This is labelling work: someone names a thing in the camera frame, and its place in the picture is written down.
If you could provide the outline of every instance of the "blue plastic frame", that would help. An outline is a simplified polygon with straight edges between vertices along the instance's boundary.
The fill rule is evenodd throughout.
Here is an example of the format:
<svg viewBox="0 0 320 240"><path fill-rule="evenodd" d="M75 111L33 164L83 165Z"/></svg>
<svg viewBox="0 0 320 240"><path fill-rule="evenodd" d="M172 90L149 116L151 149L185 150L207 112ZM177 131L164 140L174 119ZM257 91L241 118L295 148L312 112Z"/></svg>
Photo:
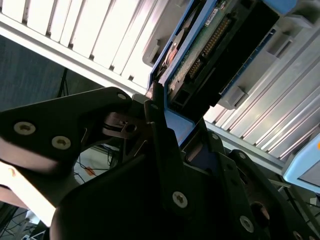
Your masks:
<svg viewBox="0 0 320 240"><path fill-rule="evenodd" d="M320 193L320 186L303 181L300 177L320 161L320 133L301 149L283 172L288 183L300 186L315 193Z"/></svg>
<svg viewBox="0 0 320 240"><path fill-rule="evenodd" d="M149 82L148 87L151 86L153 81L153 75L156 69L158 68L161 59L163 59L165 53L167 52L168 48L171 45L172 40L174 39L174 36L178 33L178 30L182 26L182 23L187 16L188 11L190 10L192 4L195 0L191 0L186 7L186 10L180 19L179 23L177 24L176 28L174 29L172 35L170 36L168 42L166 43L162 53L158 57L157 61L155 62L152 71L149 75ZM288 13L295 5L297 0L264 0L266 4L271 6L273 9L278 11L281 14ZM201 28L204 26L206 20L208 19L209 15L215 8L217 3L217 0L207 0L204 4L199 16L197 17L196 21L194 22L190 32L186 36L182 46L180 47L177 55L175 56L173 62L171 63L170 67L167 69L167 71L162 76L160 83L164 86L164 115L167 122L167 125L169 128L173 129L176 135L176 138L178 140L179 146L183 143L183 141L186 139L186 137L191 133L191 131L194 129L196 124L187 119L186 117L183 117L182 115L176 113L175 111L169 109L168 103L167 103L167 89L169 84L169 79L173 76L175 73L177 67L179 66L180 62L184 58L185 54L187 53L188 49L190 48L192 42L198 35Z"/></svg>

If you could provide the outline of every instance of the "silver screw head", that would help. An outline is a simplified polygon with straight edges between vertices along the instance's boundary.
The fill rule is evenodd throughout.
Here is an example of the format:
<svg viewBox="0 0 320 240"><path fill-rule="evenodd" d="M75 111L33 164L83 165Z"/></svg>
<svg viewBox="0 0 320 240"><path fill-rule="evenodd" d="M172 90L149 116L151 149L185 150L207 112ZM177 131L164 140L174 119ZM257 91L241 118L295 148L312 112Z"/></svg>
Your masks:
<svg viewBox="0 0 320 240"><path fill-rule="evenodd" d="M185 207L188 206L188 200L186 198L186 196L180 192L180 191L175 191L173 194L172 194L172 199L173 199L173 202L179 207L179 208L182 208L184 209Z"/></svg>
<svg viewBox="0 0 320 240"><path fill-rule="evenodd" d="M151 107L153 107L154 109L157 109L157 110L159 109L158 106L155 104L151 104Z"/></svg>
<svg viewBox="0 0 320 240"><path fill-rule="evenodd" d="M36 131L35 125L27 121L17 122L13 126L13 129L17 134L25 135L25 136L31 135Z"/></svg>
<svg viewBox="0 0 320 240"><path fill-rule="evenodd" d="M242 159L246 159L246 156L245 156L242 152L239 152L239 156L240 156L240 158L242 158Z"/></svg>
<svg viewBox="0 0 320 240"><path fill-rule="evenodd" d="M127 97L125 95L123 95L122 93L118 93L118 97L121 99L127 99Z"/></svg>
<svg viewBox="0 0 320 240"><path fill-rule="evenodd" d="M297 239L297 240L303 240L302 236L301 236L300 233L298 233L297 231L293 231L293 236L294 236L295 239Z"/></svg>
<svg viewBox="0 0 320 240"><path fill-rule="evenodd" d="M219 139L219 137L218 137L217 134L215 134L215 133L212 133L212 137L213 137L215 140L218 140L218 139Z"/></svg>
<svg viewBox="0 0 320 240"><path fill-rule="evenodd" d="M71 141L65 136L55 136L52 141L52 146L59 150L67 150L71 146Z"/></svg>
<svg viewBox="0 0 320 240"><path fill-rule="evenodd" d="M244 227L244 229L247 230L247 232L253 233L255 231L254 225L252 224L250 219L247 218L246 216L242 215L240 217L240 223L241 223L242 227Z"/></svg>

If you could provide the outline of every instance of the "circuit board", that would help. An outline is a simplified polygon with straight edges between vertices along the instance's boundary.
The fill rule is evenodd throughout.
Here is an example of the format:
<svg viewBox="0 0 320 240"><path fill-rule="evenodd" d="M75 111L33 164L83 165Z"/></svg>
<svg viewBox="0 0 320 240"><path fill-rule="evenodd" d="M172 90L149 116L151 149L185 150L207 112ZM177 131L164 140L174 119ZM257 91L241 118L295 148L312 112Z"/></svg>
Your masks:
<svg viewBox="0 0 320 240"><path fill-rule="evenodd" d="M198 36L184 56L168 85L168 95L173 92L179 83L192 81L201 67L201 58L205 58L214 49L216 43L231 23L226 15L231 12L237 0L222 1L217 5Z"/></svg>

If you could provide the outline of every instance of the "gray wall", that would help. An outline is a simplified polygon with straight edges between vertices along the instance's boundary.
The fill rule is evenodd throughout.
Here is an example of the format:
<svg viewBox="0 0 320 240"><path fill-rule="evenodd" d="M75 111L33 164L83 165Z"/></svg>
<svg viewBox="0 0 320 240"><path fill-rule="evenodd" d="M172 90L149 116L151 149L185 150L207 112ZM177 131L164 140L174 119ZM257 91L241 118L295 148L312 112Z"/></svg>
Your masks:
<svg viewBox="0 0 320 240"><path fill-rule="evenodd" d="M54 99L64 67L0 36L0 111ZM68 71L70 94L97 88L99 84Z"/></svg>

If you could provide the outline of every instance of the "blue component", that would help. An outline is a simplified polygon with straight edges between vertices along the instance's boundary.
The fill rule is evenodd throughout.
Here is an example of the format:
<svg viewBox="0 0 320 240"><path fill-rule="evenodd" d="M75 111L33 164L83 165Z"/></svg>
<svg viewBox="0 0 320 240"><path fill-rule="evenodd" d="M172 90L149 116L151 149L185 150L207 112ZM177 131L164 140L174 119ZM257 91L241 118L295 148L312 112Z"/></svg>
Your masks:
<svg viewBox="0 0 320 240"><path fill-rule="evenodd" d="M200 152L192 159L192 166L204 171L210 169L214 176L218 175L218 161L215 152L210 152L207 145L204 145Z"/></svg>
<svg viewBox="0 0 320 240"><path fill-rule="evenodd" d="M297 0L263 0L265 4L281 14L287 14L297 4Z"/></svg>
<svg viewBox="0 0 320 240"><path fill-rule="evenodd" d="M180 146L195 128L195 123L169 108L164 110L164 116L168 128L174 130L178 145Z"/></svg>
<svg viewBox="0 0 320 240"><path fill-rule="evenodd" d="M174 37L178 34L178 30L183 24L184 19L187 16L188 11L192 7L195 0L190 0L182 18L180 19L178 25L176 26L175 30L173 31L170 39L166 43L162 53L158 57L156 63L153 66L153 69L151 71L151 74L149 75L149 84L150 87L153 81L153 75L158 68L161 59L163 59L164 55L167 53ZM264 0L269 6L274 8L276 11L285 14L289 12L295 5L296 0ZM185 54L188 52L191 44L197 37L198 33L200 32L201 28L204 26L206 20L208 19L209 15L212 13L215 5L217 3L217 0L207 0L204 4L199 16L197 17L195 23L193 24L192 28L190 29L190 32L186 36L181 48L179 49L177 55L175 56L173 62L171 63L170 67L167 69L167 71L162 76L160 83L164 85L164 114L165 119L167 122L167 125L169 128L173 129L176 135L176 138L178 139L179 145L186 139L186 137L191 133L193 128L195 127L195 123L190 121L189 119L180 116L176 112L172 111L168 108L167 103L167 92L168 92L168 84L169 80L175 73L177 67L179 66L180 62L184 58Z"/></svg>
<svg viewBox="0 0 320 240"><path fill-rule="evenodd" d="M283 172L283 178L294 185L320 193L320 186L306 182L300 177L320 161L320 133L312 139L294 157L289 167Z"/></svg>
<svg viewBox="0 0 320 240"><path fill-rule="evenodd" d="M226 86L226 88L221 93L221 96L223 97L228 90L234 85L234 83L240 78L241 74L247 69L247 67L252 63L252 61L256 58L258 53L264 48L264 46L269 42L271 37L275 34L276 30L272 29L269 34L264 38L264 40L260 43L260 45L253 51L253 53L250 55L250 57L247 59L247 61L243 64L243 66L240 68L240 70L236 73L234 78L229 82L229 84Z"/></svg>

